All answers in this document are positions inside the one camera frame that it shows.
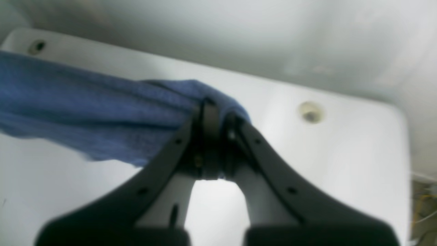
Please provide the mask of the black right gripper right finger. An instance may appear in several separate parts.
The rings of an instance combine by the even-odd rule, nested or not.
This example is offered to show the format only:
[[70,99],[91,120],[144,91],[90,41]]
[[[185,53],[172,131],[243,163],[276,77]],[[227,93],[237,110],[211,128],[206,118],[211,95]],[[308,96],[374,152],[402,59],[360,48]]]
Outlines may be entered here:
[[243,245],[399,245],[391,226],[312,185],[242,117],[228,114],[224,134],[226,174],[242,190],[251,224]]

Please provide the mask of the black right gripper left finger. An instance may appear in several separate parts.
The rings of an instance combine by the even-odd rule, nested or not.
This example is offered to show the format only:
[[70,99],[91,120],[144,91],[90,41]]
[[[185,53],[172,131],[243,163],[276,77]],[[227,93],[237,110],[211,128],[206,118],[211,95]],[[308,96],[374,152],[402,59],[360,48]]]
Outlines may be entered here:
[[220,113],[204,100],[159,154],[100,199],[49,222],[37,246],[189,246],[183,229],[197,180],[221,173]]

